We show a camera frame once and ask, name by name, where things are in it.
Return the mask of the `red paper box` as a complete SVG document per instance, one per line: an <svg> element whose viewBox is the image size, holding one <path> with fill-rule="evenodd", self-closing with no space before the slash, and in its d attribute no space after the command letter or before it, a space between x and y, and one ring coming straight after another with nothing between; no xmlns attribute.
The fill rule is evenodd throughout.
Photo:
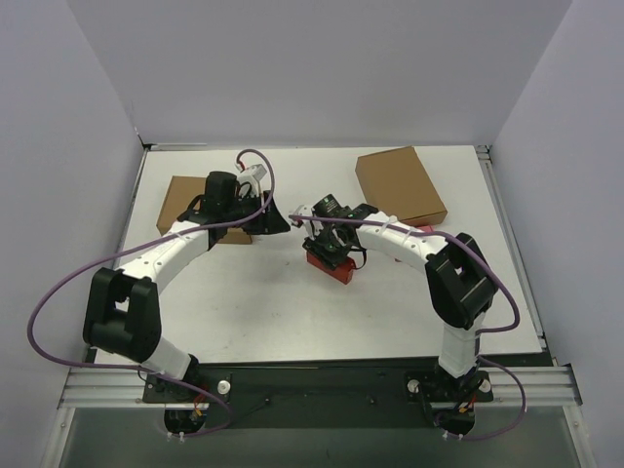
<svg viewBox="0 0 624 468"><path fill-rule="evenodd" d="M306 254L306 261L343 285L348 285L351 282L353 273L356 270L356 263L351 257L348 257L334 269L325 266L321 260L312 253Z"/></svg>

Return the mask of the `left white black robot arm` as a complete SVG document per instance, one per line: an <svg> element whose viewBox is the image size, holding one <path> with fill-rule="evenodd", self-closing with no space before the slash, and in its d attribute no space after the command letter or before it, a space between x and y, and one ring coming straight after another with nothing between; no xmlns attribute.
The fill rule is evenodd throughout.
<svg viewBox="0 0 624 468"><path fill-rule="evenodd" d="M83 328L84 340L166 375L165 388L179 401L199 392L196 360L162 332L159 295L190 262L207 253L232 227L251 236L287 233L270 191L261 187L267 171L253 165L234 175L211 172L205 190L182 212L158 245L113 270L93 277Z"/></svg>

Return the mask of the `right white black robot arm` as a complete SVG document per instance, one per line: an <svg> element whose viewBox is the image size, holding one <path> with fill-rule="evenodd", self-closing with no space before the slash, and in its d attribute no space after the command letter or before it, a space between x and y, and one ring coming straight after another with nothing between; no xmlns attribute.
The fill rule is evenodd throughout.
<svg viewBox="0 0 624 468"><path fill-rule="evenodd" d="M453 378L476 367L477 329L498 287L475 260L483 255L472 237L461 233L448 241L368 204L342 207L332 195L314 206L297 207L292 224L307 232L307 260L335 278L352 276L356 266L351 253L369 251L421 271L433 309L445 323L439 366Z"/></svg>

